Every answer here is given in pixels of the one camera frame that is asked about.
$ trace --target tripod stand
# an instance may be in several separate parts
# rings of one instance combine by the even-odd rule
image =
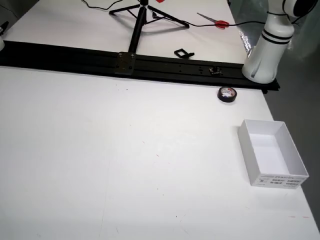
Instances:
[[[139,8],[139,13],[138,16],[135,16],[130,10],[131,9],[137,9]],[[163,17],[158,17],[155,20],[149,21],[147,22],[147,8],[150,9],[151,11],[153,11],[154,13],[160,14]],[[152,6],[149,5],[149,0],[140,0],[140,4],[137,5],[133,5],[133,6],[127,6],[127,7],[123,7],[123,8],[119,8],[116,10],[112,10],[109,12],[110,15],[115,15],[115,13],[119,13],[122,11],[128,11],[131,15],[133,15],[136,18],[136,22],[135,22],[135,26],[133,29],[133,33],[132,33],[132,38],[131,38],[131,42],[130,42],[130,46],[129,46],[129,53],[136,53],[137,51],[137,47],[138,47],[138,42],[139,42],[139,38],[140,38],[140,34],[142,31],[142,27],[146,24],[149,23],[153,23],[155,21],[164,19],[164,18],[168,18],[174,22],[177,22],[183,26],[185,26],[187,29],[190,27],[189,24],[187,24],[184,21],[181,21],[177,18],[175,18],[174,16],[171,16],[163,11],[160,11]]]

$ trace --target open white box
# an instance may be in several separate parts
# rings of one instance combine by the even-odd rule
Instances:
[[[309,177],[284,122],[244,120],[238,136],[252,186],[296,189]]]

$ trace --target red object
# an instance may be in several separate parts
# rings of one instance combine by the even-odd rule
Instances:
[[[216,24],[216,27],[218,29],[226,29],[229,27],[229,23],[227,21],[223,21],[223,20],[215,21],[214,24]]]

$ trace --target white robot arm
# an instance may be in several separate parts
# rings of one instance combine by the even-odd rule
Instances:
[[[278,64],[287,48],[294,27],[287,15],[301,17],[309,13],[318,0],[268,0],[268,17],[258,40],[246,59],[242,73],[256,83],[271,83],[277,75]]]

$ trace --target roll of tape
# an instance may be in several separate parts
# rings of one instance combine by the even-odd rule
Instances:
[[[237,91],[232,87],[223,86],[218,91],[218,98],[224,103],[232,103],[236,100]]]

